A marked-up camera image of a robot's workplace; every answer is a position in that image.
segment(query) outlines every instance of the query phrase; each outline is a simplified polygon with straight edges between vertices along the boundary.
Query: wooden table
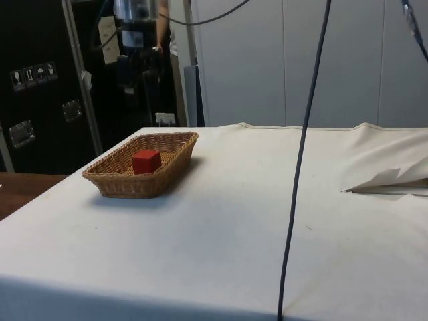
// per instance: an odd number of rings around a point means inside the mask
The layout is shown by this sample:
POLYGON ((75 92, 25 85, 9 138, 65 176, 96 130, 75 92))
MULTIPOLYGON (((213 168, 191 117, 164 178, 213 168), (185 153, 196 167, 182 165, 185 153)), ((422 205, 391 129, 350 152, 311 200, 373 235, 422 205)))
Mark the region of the wooden table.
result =
POLYGON ((0 173, 0 221, 65 179, 62 175, 0 173))

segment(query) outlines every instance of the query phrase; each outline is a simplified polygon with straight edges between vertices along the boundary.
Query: metal latch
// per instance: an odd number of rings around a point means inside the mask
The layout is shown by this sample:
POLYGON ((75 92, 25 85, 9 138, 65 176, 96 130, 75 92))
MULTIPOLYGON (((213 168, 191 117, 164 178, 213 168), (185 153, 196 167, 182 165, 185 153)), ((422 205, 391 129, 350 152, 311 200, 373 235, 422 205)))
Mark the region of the metal latch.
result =
POLYGON ((30 120, 26 120, 21 124, 9 128, 9 135, 11 137, 13 147, 16 149, 35 140, 34 128, 30 120))
POLYGON ((80 106, 80 100, 75 99, 66 102, 62 105, 62 112, 66 122, 73 122, 82 116, 82 107, 80 106))

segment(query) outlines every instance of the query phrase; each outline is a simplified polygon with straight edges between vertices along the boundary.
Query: woven basket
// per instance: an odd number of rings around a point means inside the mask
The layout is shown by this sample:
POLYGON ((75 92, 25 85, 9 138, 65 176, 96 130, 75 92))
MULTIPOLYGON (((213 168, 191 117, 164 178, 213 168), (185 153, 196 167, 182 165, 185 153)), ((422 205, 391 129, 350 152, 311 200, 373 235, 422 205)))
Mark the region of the woven basket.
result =
POLYGON ((105 197, 157 197, 187 167, 197 139, 194 132, 139 136, 87 168, 82 176, 93 182, 105 197), (134 175, 132 156, 140 150, 160 152, 162 165, 156 172, 134 175))

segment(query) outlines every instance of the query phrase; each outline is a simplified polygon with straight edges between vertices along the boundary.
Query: person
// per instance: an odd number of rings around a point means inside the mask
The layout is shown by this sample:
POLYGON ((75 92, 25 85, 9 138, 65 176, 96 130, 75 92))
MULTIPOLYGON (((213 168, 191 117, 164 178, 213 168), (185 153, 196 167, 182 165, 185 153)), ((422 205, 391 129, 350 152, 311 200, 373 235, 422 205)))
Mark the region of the person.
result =
MULTIPOLYGON (((169 17, 169 2, 170 0, 158 0, 159 4, 159 13, 169 17)), ((186 119, 186 109, 185 101, 183 96, 183 87, 181 84, 180 76, 180 66, 179 66, 179 54, 177 52, 177 44, 175 42, 175 33, 172 23, 168 23, 168 19, 161 17, 157 20, 157 35, 158 35, 158 47, 162 49, 162 42, 167 34, 168 26, 171 31, 171 42, 170 42, 170 59, 171 66, 173 68, 173 78, 174 78, 174 87, 175 87, 175 96, 176 96, 176 106, 177 106, 177 119, 179 121, 179 126, 187 127, 186 119)))

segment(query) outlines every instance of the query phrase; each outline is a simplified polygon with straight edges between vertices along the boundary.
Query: white panel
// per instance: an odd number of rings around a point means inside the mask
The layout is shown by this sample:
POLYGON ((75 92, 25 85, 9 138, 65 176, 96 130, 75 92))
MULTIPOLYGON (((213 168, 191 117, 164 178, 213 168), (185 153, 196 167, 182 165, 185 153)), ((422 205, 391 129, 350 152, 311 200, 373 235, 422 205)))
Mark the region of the white panel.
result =
MULTIPOLYGON (((325 0, 287 2, 287 125, 303 121, 325 6, 325 0)), ((383 14, 384 0, 333 1, 311 126, 377 123, 383 14)))
MULTIPOLYGON (((225 13, 240 2, 194 0, 194 20, 225 13)), ((207 126, 285 124, 282 13, 282 0, 254 0, 195 28, 207 126)))
MULTIPOLYGON (((428 2, 411 0, 428 41, 428 2)), ((401 2, 387 0, 379 124, 428 126, 428 64, 411 36, 401 2)))

